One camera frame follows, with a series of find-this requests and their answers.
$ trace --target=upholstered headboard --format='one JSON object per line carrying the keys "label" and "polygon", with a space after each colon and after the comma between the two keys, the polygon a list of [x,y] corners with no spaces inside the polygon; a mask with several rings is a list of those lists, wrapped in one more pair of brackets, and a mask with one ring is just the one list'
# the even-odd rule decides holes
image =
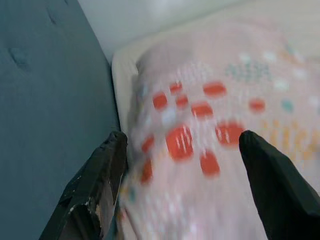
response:
{"label": "upholstered headboard", "polygon": [[0,0],[0,238],[37,239],[117,129],[110,66],[77,0]]}

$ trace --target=mattress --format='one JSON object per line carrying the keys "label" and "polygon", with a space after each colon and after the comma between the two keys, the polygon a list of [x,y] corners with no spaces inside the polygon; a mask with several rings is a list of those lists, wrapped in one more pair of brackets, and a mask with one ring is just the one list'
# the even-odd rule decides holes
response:
{"label": "mattress", "polygon": [[150,47],[175,33],[215,25],[235,17],[267,17],[281,26],[286,37],[307,58],[320,56],[319,0],[251,0],[235,4],[209,16],[171,30],[155,33],[118,50],[112,60],[112,77],[121,130],[128,133],[136,61]]}

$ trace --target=white wall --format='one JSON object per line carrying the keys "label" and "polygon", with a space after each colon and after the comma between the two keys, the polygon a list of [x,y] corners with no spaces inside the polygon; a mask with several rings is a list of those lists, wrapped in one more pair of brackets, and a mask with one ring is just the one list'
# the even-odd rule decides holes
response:
{"label": "white wall", "polygon": [[130,41],[244,0],[78,0],[109,62]]}

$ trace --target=white mattress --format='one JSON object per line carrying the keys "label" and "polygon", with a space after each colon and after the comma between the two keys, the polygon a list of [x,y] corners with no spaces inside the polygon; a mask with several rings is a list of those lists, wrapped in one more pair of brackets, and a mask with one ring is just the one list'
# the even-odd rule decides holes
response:
{"label": "white mattress", "polygon": [[232,17],[270,17],[279,23],[289,42],[304,56],[320,56],[320,0],[252,0],[236,4],[202,19],[159,32],[117,51],[112,60],[112,76],[121,130],[128,133],[136,61],[152,45],[177,32],[213,25]]}

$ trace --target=blue headboard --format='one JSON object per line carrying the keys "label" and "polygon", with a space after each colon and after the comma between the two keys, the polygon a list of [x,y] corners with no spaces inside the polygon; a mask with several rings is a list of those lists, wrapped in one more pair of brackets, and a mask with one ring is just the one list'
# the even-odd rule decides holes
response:
{"label": "blue headboard", "polygon": [[1,239],[37,239],[118,129],[110,66],[77,0],[0,0]]}

